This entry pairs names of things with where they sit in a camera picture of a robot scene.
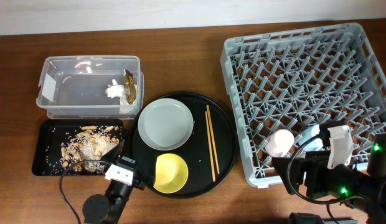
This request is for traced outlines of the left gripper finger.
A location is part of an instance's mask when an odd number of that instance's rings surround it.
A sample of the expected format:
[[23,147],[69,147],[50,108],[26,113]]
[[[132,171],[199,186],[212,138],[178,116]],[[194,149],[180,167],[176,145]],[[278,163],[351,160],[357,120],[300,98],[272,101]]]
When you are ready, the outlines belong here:
[[143,173],[146,185],[154,185],[156,181],[156,163],[157,158],[148,158],[143,161]]
[[109,152],[107,152],[104,156],[101,157],[102,161],[114,163],[118,161],[118,158],[121,156],[125,140],[122,139],[119,143]]

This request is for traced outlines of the yellow bowl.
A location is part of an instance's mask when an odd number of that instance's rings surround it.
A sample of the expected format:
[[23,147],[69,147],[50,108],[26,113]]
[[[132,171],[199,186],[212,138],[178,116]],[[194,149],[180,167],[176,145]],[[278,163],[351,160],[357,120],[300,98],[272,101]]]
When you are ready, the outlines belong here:
[[165,153],[156,159],[153,187],[161,193],[173,194],[186,184],[189,169],[185,160],[177,154]]

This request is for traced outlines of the food scraps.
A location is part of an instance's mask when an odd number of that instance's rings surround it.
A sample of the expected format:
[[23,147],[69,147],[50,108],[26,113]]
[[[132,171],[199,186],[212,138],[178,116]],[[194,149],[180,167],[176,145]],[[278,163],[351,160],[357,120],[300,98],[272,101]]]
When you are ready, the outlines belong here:
[[102,174],[105,166],[97,160],[107,155],[121,140],[121,126],[56,126],[50,128],[44,149],[44,175],[60,175],[77,162],[69,173]]

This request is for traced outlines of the blue cup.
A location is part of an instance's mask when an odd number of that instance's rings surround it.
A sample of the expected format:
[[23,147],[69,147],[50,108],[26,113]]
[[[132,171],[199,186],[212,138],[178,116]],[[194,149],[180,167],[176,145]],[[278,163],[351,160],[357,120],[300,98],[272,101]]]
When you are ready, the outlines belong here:
[[[306,128],[304,131],[300,133],[302,138],[298,141],[298,146],[304,144],[311,137],[319,134],[320,128],[319,125],[316,124],[314,126]],[[308,145],[306,145],[303,150],[306,152],[320,151],[323,147],[323,143],[321,139],[315,139],[311,141]]]

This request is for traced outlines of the pink cup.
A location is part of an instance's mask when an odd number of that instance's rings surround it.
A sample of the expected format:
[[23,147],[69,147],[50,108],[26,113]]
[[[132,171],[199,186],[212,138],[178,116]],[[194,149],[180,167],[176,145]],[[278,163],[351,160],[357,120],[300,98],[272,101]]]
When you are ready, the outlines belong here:
[[272,157],[283,157],[294,144],[293,133],[280,129],[267,137],[266,152]]

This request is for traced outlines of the grey plate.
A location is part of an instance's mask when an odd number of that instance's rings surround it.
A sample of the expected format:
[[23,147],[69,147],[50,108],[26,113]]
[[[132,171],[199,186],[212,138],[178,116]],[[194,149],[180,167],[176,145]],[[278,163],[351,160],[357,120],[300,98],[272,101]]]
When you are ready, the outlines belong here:
[[190,138],[194,119],[181,101],[161,98],[150,102],[138,118],[138,132],[149,147],[170,151],[181,147]]

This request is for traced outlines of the white napkin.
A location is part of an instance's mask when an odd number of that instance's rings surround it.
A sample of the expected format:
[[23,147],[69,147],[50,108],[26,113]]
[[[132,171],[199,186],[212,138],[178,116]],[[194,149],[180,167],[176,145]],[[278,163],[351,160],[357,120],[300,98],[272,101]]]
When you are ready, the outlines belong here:
[[134,109],[133,104],[128,104],[126,100],[125,84],[120,85],[115,79],[111,80],[111,85],[105,90],[107,97],[114,99],[117,98],[120,105],[120,114],[127,114]]

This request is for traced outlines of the gold snack wrapper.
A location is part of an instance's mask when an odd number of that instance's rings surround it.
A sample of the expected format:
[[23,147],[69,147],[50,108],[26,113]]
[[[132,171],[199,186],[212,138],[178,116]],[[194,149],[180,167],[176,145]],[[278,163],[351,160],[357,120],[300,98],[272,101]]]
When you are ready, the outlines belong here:
[[136,99],[136,88],[134,85],[133,74],[125,69],[125,92],[128,104],[132,105]]

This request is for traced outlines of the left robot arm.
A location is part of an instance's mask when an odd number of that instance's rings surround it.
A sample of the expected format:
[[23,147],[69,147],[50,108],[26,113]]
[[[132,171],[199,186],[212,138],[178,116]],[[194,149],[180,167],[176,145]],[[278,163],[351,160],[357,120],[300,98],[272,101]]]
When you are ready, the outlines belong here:
[[88,197],[83,204],[84,223],[118,223],[133,189],[144,190],[154,182],[154,174],[144,177],[138,170],[138,163],[122,156],[124,140],[101,157],[109,162],[105,179],[110,181],[103,195]]

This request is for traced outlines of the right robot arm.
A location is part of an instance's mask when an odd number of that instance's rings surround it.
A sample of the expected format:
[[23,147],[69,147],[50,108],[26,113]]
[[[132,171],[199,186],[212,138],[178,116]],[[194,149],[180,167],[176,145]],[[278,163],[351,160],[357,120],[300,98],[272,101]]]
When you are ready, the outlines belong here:
[[275,157],[273,167],[286,191],[313,204],[334,203],[367,214],[367,223],[386,223],[386,134],[378,134],[366,173],[343,164],[328,169],[329,152],[311,152],[305,158]]

